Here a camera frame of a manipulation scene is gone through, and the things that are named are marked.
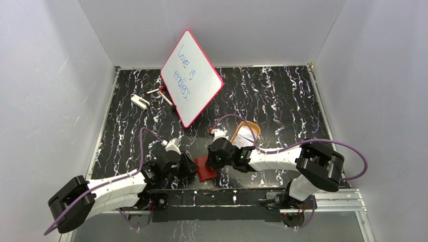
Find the red leather card holder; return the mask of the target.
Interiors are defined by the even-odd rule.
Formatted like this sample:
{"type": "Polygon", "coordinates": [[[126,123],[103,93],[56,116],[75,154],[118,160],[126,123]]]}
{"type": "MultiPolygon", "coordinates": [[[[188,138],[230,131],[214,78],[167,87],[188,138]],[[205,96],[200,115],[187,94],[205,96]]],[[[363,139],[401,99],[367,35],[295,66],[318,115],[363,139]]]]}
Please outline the red leather card holder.
{"type": "Polygon", "coordinates": [[[217,177],[217,171],[209,168],[207,164],[208,156],[200,156],[194,159],[196,165],[198,165],[199,169],[197,171],[199,181],[206,182],[208,180],[213,180],[217,177]]]}

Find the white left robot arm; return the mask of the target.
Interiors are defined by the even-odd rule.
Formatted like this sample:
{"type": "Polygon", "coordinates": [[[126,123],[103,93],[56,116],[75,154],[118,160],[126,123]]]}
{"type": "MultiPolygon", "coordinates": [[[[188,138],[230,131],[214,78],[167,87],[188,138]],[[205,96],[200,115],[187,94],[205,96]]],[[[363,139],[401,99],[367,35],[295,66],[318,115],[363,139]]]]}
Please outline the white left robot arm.
{"type": "Polygon", "coordinates": [[[54,223],[45,233],[55,229],[68,233],[106,211],[127,207],[144,210],[151,204],[149,190],[158,189],[171,176],[193,176],[198,169],[184,151],[170,150],[122,175],[102,179],[76,176],[49,199],[54,223]]]}

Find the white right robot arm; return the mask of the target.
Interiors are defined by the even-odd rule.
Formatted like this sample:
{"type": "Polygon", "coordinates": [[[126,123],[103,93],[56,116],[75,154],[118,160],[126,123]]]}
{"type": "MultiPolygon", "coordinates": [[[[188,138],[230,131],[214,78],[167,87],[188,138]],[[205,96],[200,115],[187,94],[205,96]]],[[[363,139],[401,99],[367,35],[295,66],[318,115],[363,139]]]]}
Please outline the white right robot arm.
{"type": "Polygon", "coordinates": [[[238,147],[225,138],[217,138],[207,147],[205,166],[219,170],[231,166],[247,173],[263,170],[294,170],[299,177],[287,183],[283,195],[267,198],[269,209],[296,209],[319,191],[337,192],[340,188],[344,157],[314,140],[305,140],[285,148],[260,149],[254,145],[238,147]]]}

